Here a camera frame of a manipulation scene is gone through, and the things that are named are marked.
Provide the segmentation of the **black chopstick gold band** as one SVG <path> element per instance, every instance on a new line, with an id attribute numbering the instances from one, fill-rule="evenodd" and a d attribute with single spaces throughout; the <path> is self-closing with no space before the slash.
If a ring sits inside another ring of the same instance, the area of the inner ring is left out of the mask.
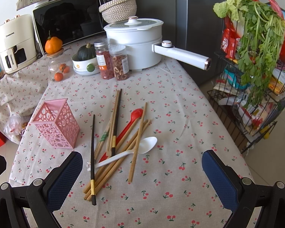
<path id="1" fill-rule="evenodd" d="M 113 136 L 112 136 L 112 141 L 111 141 L 111 156 L 115 155 L 115 150 L 116 150 L 116 134 L 117 134 L 117 124 L 118 124 L 118 111 L 119 111 L 119 106 L 120 106 L 120 98 L 121 98 L 121 93 L 122 89 L 118 91 L 118 97 L 117 97 L 117 103 L 116 103 L 116 109 L 114 113 L 114 124 L 113 124 Z"/>
<path id="2" fill-rule="evenodd" d="M 91 190 L 91 201 L 92 205 L 97 205 L 96 194 L 95 194 L 95 151 L 94 151 L 94 135 L 95 135 L 95 114 L 93 114 L 92 124 L 92 137 L 91 137 L 91 151 L 90 151 L 90 190 Z"/>

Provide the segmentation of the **pink perforated utensil holder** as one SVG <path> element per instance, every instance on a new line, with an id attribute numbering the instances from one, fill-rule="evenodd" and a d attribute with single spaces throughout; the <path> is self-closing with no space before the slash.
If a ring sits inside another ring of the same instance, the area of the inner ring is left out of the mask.
<path id="1" fill-rule="evenodd" d="M 73 149 L 80 131 L 67 100 L 44 101 L 31 121 L 54 148 Z"/>

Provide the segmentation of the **white plastic spoon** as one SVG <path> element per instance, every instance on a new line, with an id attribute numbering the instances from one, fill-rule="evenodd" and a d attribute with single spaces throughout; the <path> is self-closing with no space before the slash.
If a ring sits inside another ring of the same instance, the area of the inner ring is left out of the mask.
<path id="1" fill-rule="evenodd" d="M 158 141 L 158 139 L 154 136 L 141 139 L 140 143 L 139 143 L 138 154 L 144 154 L 144 153 L 149 152 L 156 145 L 157 141 Z M 102 167 L 102 166 L 105 166 L 111 162 L 114 162 L 114 161 L 116 161 L 122 157 L 125 157 L 131 153 L 134 153 L 134 149 L 124 150 L 121 153 L 116 154 L 115 156 L 109 157 L 108 159 L 106 159 L 102 162 L 96 163 L 94 165 L 95 170 L 99 167 Z"/>

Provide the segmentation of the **red plastic spoon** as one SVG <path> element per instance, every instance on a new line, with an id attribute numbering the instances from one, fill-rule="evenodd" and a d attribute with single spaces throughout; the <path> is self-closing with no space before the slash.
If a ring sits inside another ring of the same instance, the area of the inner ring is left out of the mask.
<path id="1" fill-rule="evenodd" d="M 136 109 L 131 113 L 131 120 L 127 123 L 125 128 L 122 130 L 122 132 L 116 138 L 116 150 L 119 149 L 119 147 L 122 145 L 122 143 L 126 139 L 126 137 L 124 137 L 124 136 L 129 134 L 127 131 L 130 128 L 132 128 L 132 126 L 133 126 L 132 124 L 136 124 L 137 123 L 136 120 L 138 118 L 140 118 L 142 116 L 142 114 L 143 114 L 143 109 L 141 109 L 141 108 Z"/>

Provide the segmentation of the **clear plastic bag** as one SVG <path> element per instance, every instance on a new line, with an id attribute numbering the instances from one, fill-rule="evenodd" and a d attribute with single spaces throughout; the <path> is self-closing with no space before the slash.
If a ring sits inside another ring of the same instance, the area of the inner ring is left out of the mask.
<path id="1" fill-rule="evenodd" d="M 30 115 L 20 116 L 17 113 L 13 113 L 4 127 L 4 134 L 6 137 L 15 144 L 19 144 L 30 118 Z"/>

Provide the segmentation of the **light chopstick green band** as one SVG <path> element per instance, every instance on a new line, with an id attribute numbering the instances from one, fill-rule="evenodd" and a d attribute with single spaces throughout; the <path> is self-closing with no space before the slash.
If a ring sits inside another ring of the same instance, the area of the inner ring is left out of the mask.
<path id="1" fill-rule="evenodd" d="M 110 127 L 111 127 L 111 121 L 108 123 L 104 133 L 102 134 L 101 136 L 101 139 L 99 141 L 99 143 L 97 144 L 97 147 L 96 147 L 96 150 L 95 150 L 95 153 L 94 153 L 94 161 L 97 159 L 100 151 L 101 151 L 101 148 L 106 140 L 106 138 L 108 137 L 108 133 L 109 133 L 109 130 L 110 130 Z"/>

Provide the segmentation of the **glass jar with tangerines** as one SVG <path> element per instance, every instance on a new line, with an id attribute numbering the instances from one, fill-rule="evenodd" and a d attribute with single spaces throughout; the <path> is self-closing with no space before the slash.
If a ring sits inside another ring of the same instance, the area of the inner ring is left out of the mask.
<path id="1" fill-rule="evenodd" d="M 71 71 L 72 61 L 65 49 L 61 48 L 53 54 L 47 54 L 49 81 L 60 82 Z"/>

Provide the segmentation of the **cream air fryer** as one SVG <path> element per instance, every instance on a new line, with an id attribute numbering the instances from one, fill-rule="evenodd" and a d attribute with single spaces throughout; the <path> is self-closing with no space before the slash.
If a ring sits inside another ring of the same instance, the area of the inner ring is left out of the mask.
<path id="1" fill-rule="evenodd" d="M 36 61 L 37 51 L 31 15 L 18 15 L 0 25 L 0 57 L 7 74 L 12 74 Z"/>

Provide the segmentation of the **orange citrus fruit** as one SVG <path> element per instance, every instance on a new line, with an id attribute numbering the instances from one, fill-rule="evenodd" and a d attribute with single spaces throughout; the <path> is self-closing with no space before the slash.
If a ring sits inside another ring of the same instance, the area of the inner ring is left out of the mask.
<path id="1" fill-rule="evenodd" d="M 63 41 L 56 36 L 51 36 L 49 32 L 48 39 L 45 43 L 45 52 L 47 54 L 54 54 L 58 52 L 63 45 Z"/>

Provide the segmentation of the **white bowl green knob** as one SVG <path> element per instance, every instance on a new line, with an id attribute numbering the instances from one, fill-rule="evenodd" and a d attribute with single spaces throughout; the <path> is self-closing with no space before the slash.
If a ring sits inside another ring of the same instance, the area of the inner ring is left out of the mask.
<path id="1" fill-rule="evenodd" d="M 90 76 L 100 73 L 96 57 L 89 60 L 80 61 L 77 54 L 74 54 L 72 57 L 72 62 L 74 71 L 79 75 Z"/>

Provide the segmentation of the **dark green squash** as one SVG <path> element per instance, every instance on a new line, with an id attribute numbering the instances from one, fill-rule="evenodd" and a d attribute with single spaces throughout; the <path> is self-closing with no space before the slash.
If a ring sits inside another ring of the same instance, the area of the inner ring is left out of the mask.
<path id="1" fill-rule="evenodd" d="M 77 52 L 80 61 L 90 60 L 96 57 L 96 51 L 93 44 L 87 43 L 79 48 Z"/>

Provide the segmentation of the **jar of dried slices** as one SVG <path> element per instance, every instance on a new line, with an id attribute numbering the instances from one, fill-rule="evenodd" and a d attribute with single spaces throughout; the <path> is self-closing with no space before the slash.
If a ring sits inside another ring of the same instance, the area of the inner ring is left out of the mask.
<path id="1" fill-rule="evenodd" d="M 120 44 L 110 44 L 108 49 L 116 80 L 122 81 L 128 79 L 130 70 L 127 60 L 126 46 Z"/>

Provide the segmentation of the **green leafy vegetables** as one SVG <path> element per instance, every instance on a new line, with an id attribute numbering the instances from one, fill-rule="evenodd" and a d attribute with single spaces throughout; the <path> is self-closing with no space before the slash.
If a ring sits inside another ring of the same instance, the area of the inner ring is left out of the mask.
<path id="1" fill-rule="evenodd" d="M 240 38 L 238 67 L 241 83 L 251 84 L 248 104 L 261 103 L 284 43 L 285 22 L 271 8 L 268 0 L 241 0 L 239 10 L 245 18 Z"/>

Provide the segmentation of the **grey refrigerator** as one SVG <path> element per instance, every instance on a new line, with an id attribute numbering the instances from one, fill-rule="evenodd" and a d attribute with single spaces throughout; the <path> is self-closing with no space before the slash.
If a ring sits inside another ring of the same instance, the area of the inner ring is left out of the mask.
<path id="1" fill-rule="evenodd" d="M 223 20 L 213 11 L 213 5 L 224 0 L 136 0 L 137 16 L 164 22 L 163 40 L 170 40 L 177 48 L 211 58 L 207 71 L 184 64 L 183 67 L 197 85 L 208 82 L 215 75 L 223 30 Z"/>

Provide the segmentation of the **woven lidded basket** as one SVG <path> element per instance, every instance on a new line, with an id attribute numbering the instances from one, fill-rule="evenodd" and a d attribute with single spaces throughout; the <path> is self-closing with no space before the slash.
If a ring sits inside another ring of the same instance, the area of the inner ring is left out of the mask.
<path id="1" fill-rule="evenodd" d="M 101 5 L 99 12 L 108 24 L 124 21 L 136 15 L 136 0 L 112 0 Z"/>

